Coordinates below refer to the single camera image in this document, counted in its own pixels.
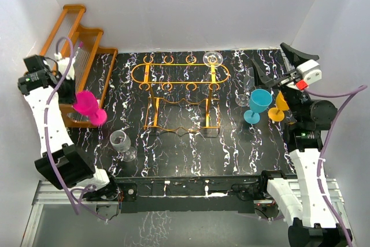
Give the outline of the pink plastic wine glass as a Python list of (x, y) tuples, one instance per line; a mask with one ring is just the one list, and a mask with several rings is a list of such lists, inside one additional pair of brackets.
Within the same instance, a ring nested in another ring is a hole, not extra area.
[(95, 126), (101, 126), (107, 121), (107, 113), (99, 107), (99, 103), (94, 94), (90, 91), (81, 91), (76, 94), (76, 102), (72, 105), (73, 109), (88, 118), (89, 122)]

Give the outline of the clear large wine glass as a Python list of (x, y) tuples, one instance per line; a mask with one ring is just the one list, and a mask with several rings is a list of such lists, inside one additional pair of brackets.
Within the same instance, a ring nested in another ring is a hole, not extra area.
[(208, 67), (208, 70), (203, 76), (201, 91), (206, 98), (211, 98), (213, 93), (219, 88), (216, 70), (223, 63), (223, 56), (217, 51), (209, 51), (203, 55), (202, 61)]

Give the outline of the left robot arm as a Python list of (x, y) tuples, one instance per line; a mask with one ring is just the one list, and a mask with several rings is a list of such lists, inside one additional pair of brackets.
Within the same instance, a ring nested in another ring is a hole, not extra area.
[(93, 158), (71, 140), (60, 110), (65, 102), (78, 103), (73, 77), (74, 59), (59, 58), (52, 71), (44, 56), (24, 59), (26, 73), (18, 79), (18, 89), (31, 108), (40, 139), (40, 158), (36, 170), (58, 190), (82, 189), (114, 200), (119, 185), (104, 169), (95, 166)]

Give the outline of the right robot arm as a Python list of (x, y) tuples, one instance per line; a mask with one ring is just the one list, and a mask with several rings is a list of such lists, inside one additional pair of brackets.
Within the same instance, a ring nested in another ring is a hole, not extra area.
[(282, 171), (262, 171), (258, 184), (261, 197), (277, 203), (288, 225), (290, 246), (352, 246), (352, 231), (333, 207), (323, 162), (326, 143), (322, 131), (333, 128), (339, 109), (326, 99), (312, 99), (310, 84), (321, 79), (319, 57), (281, 43), (280, 48), (292, 70), (278, 79), (269, 78), (253, 62), (257, 84), (278, 89), (293, 114), (285, 123), (283, 140), (294, 164), (299, 193), (296, 195)]

